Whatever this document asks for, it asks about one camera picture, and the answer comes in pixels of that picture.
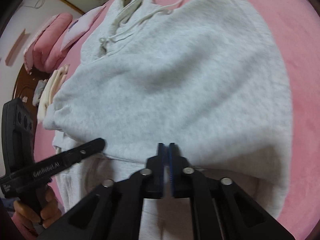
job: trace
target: pink blanket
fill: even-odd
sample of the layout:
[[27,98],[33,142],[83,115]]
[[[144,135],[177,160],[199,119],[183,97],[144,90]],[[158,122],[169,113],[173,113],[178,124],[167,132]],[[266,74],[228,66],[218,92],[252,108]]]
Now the pink blanket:
[[[177,0],[155,0],[160,5]],[[102,22],[113,0],[71,48],[61,65],[70,64],[70,77],[80,63],[84,41]],[[306,0],[249,0],[267,22],[284,58],[293,99],[293,145],[290,191],[278,221],[304,240],[320,218],[320,18]],[[37,127],[37,160],[54,154],[54,133]],[[52,187],[59,192],[55,183]]]

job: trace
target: finger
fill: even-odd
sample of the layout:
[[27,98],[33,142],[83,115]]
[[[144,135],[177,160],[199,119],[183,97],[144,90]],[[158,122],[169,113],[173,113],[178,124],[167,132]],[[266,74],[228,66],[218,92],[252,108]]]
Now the finger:
[[21,201],[16,200],[15,202],[13,202],[13,207],[16,212],[31,220],[31,222],[40,222],[40,217],[36,214],[36,212],[34,212],[29,206],[22,203]]
[[26,228],[33,229],[33,224],[29,219],[25,218],[24,216],[22,216],[18,212],[16,212],[15,214],[19,218],[19,220],[22,223],[22,225],[24,225]]
[[57,221],[60,217],[61,217],[62,213],[61,210],[58,209],[58,212],[51,218],[44,220],[42,225],[44,228],[48,228],[49,226],[51,226],[55,221]]
[[50,202],[51,200],[53,200],[55,198],[56,198],[56,195],[55,195],[53,189],[50,186],[48,186],[48,189],[45,192],[45,200],[47,202]]
[[40,215],[44,220],[46,220],[53,217],[58,210],[58,201],[53,199],[41,210]]

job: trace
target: white wall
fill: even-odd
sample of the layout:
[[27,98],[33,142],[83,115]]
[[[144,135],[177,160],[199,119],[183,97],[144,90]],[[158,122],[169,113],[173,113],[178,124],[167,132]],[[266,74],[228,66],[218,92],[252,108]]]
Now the white wall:
[[[20,68],[23,64],[23,49],[36,33],[36,30],[48,17],[58,13],[69,12],[74,16],[74,18],[78,18],[81,16],[78,12],[76,12],[60,0],[44,0],[44,4],[39,9],[25,7],[34,7],[36,3],[38,3],[37,5],[40,5],[41,1],[39,2],[39,0],[24,0],[22,6],[12,16],[6,29],[4,30],[3,35],[0,38],[0,116],[2,116],[3,104],[12,99],[14,84]],[[20,46],[18,46],[17,51],[15,52],[16,56],[13,56],[13,59],[11,60],[9,65],[6,65],[5,58],[24,28],[26,29],[27,35],[21,41]],[[3,176],[4,174],[5,169],[1,146],[0,176]]]

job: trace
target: folded cloth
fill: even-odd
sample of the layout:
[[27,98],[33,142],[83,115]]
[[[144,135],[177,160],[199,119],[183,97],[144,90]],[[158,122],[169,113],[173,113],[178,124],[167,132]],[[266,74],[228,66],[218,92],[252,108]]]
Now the folded cloth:
[[[102,137],[107,157],[137,163],[158,142],[175,142],[195,167],[257,178],[248,182],[254,198],[276,217],[288,192],[292,108],[270,30],[247,0],[167,9],[115,0],[48,107],[46,129],[77,142]],[[54,145],[67,148],[66,139]]]
[[40,98],[42,95],[42,92],[45,88],[45,85],[47,84],[47,79],[46,80],[39,80],[35,92],[33,93],[33,98],[32,98],[32,105],[37,106],[40,102]]
[[63,82],[66,80],[66,74],[68,73],[68,69],[69,65],[66,64],[58,70],[54,70],[47,82],[47,85],[44,87],[44,90],[40,97],[37,112],[38,123],[43,122],[47,113],[48,106],[52,104],[52,99],[54,95],[57,93],[57,91],[62,86]]

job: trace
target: pink pillow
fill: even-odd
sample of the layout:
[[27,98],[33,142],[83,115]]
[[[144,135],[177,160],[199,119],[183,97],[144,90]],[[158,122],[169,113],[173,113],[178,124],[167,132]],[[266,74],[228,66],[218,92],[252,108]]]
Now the pink pillow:
[[31,68],[33,67],[33,47],[35,46],[36,42],[42,35],[42,33],[51,25],[51,23],[59,16],[59,14],[51,16],[49,19],[47,19],[44,24],[40,27],[40,29],[37,31],[37,33],[33,36],[31,41],[29,42],[28,46],[23,51],[23,58],[24,58],[24,67],[29,73]]
[[37,69],[44,70],[44,63],[52,47],[71,23],[72,18],[72,14],[70,13],[60,14],[40,36],[32,51],[33,62]]
[[70,25],[66,35],[64,36],[61,45],[61,51],[65,50],[73,43],[75,43],[77,40],[79,40],[90,29],[90,27],[99,17],[100,13],[102,12],[103,8],[105,8],[105,6],[106,5],[102,5],[92,9],[91,11],[81,16],[72,25]]
[[71,47],[68,47],[63,51],[60,51],[63,38],[66,35],[67,31],[68,28],[63,32],[63,34],[59,37],[57,42],[52,47],[47,60],[44,62],[44,72],[52,73],[54,70],[56,70],[71,49]]

